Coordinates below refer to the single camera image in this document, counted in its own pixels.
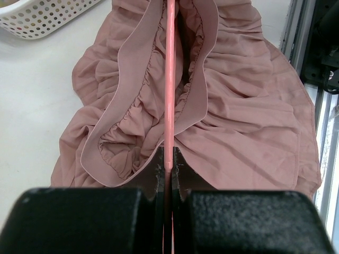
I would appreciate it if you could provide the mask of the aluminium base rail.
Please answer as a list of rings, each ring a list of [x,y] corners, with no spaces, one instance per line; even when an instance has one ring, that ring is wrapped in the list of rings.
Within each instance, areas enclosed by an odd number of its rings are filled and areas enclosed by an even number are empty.
[[[281,50],[301,77],[301,69],[316,1],[291,1]],[[338,223],[338,94],[308,83],[304,86],[315,104],[316,140],[323,183],[314,203],[329,235]]]

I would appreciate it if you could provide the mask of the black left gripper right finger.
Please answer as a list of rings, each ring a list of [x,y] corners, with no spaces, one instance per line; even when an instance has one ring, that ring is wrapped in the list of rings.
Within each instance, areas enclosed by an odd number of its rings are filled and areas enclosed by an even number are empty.
[[[173,151],[175,253],[333,253],[310,199],[295,191],[217,190]]]

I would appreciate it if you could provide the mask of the pink pleated skirt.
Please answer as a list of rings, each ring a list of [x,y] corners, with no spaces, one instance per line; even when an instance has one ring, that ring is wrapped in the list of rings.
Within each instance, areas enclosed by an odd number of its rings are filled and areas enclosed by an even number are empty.
[[[314,105],[263,36],[250,1],[177,1],[174,144],[217,189],[322,183]],[[74,67],[83,103],[59,141],[53,187],[116,187],[164,141],[165,1],[113,1]]]

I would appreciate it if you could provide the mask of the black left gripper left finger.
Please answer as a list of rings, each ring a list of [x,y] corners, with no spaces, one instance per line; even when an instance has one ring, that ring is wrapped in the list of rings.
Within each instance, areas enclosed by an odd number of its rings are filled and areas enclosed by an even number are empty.
[[[164,150],[115,188],[32,188],[15,202],[1,253],[162,253]]]

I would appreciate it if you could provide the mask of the white laundry basket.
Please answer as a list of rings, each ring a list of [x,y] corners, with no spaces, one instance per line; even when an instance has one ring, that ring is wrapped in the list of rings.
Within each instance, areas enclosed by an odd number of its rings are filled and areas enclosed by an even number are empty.
[[[1,29],[25,40],[43,38],[100,0],[17,1],[1,7]]]

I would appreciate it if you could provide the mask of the pink wire hanger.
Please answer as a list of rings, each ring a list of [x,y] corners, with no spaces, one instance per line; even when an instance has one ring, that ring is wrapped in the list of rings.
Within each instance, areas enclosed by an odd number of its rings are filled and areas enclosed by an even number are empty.
[[[165,117],[164,117],[164,234],[163,253],[173,253],[172,169],[174,148],[175,109],[175,0],[167,1],[166,65],[165,65]]]

